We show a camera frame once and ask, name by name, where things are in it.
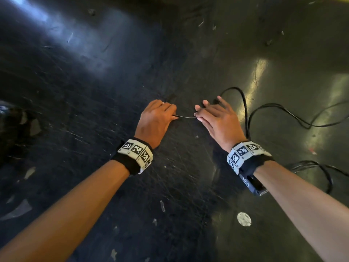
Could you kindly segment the person's left hand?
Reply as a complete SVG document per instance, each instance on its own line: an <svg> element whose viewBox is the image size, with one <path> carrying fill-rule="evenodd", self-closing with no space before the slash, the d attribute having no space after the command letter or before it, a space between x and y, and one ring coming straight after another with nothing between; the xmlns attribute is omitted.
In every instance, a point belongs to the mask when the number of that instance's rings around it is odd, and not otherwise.
<svg viewBox="0 0 349 262"><path fill-rule="evenodd" d="M147 142L155 149L160 145L171 122L172 120L151 118L147 106L141 114L134 137Z"/></svg>

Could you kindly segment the person's right hand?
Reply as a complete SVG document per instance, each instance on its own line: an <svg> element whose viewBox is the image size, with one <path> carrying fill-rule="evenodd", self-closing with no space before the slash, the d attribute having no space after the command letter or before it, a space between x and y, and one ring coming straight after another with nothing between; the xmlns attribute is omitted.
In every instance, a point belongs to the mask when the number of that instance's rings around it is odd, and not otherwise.
<svg viewBox="0 0 349 262"><path fill-rule="evenodd" d="M217 144L226 152L238 143L247 141L243 133L237 114L232 107L221 96L217 96L219 104L211 105L203 100L203 106L195 105L194 116L216 119L216 137L212 137Z"/></svg>

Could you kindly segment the person's left forearm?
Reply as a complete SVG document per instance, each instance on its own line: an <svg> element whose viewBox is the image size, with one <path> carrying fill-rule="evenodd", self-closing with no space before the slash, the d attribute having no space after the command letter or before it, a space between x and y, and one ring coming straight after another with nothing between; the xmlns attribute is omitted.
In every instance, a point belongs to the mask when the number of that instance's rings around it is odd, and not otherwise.
<svg viewBox="0 0 349 262"><path fill-rule="evenodd" d="M0 262L65 262L129 177L111 160L35 219L0 250Z"/></svg>

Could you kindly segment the person's right forearm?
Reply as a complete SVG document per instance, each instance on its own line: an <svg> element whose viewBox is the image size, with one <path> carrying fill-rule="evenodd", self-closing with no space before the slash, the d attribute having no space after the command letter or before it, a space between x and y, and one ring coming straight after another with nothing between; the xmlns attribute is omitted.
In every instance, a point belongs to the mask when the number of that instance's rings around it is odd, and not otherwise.
<svg viewBox="0 0 349 262"><path fill-rule="evenodd" d="M349 208L274 161L254 176L324 262L349 262Z"/></svg>

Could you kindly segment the marker-printed right wrist band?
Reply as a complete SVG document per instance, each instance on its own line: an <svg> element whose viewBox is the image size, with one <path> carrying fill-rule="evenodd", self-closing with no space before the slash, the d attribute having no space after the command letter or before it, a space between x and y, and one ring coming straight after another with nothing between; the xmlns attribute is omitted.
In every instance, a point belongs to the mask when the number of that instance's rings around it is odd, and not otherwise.
<svg viewBox="0 0 349 262"><path fill-rule="evenodd" d="M226 159L236 175L243 175L242 172L247 171L254 162L274 160L267 150L253 141L244 141L236 144L230 150Z"/></svg>

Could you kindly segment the marker-printed wrist band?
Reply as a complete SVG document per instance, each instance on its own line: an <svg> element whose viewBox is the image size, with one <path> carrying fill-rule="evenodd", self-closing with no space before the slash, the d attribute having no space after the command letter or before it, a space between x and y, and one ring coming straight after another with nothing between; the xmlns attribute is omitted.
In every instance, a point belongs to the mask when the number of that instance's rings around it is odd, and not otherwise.
<svg viewBox="0 0 349 262"><path fill-rule="evenodd" d="M132 137L121 141L111 160L124 165L130 175L140 175L153 162L153 149L147 142Z"/></svg>
<svg viewBox="0 0 349 262"><path fill-rule="evenodd" d="M236 175L243 175L242 172L247 171L254 162L274 160L267 150L253 141L244 141L236 144L230 150L226 159Z"/></svg>

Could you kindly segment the marker-printed left wrist band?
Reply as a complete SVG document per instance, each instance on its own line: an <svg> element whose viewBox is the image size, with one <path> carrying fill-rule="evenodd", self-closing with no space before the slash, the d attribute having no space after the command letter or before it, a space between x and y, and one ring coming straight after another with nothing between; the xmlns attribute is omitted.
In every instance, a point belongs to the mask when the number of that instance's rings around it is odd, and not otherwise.
<svg viewBox="0 0 349 262"><path fill-rule="evenodd" d="M132 137L121 141L111 160L124 165L130 175L140 175L153 162L153 149L147 142Z"/></svg>

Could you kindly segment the white round sticker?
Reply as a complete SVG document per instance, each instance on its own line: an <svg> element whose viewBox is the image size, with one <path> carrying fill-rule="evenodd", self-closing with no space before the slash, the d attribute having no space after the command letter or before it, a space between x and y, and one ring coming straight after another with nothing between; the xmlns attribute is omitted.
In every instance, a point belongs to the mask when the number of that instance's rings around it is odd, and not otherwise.
<svg viewBox="0 0 349 262"><path fill-rule="evenodd" d="M237 220L239 224L241 224L244 227L250 227L252 224L251 217L245 212L239 212L237 215Z"/></svg>

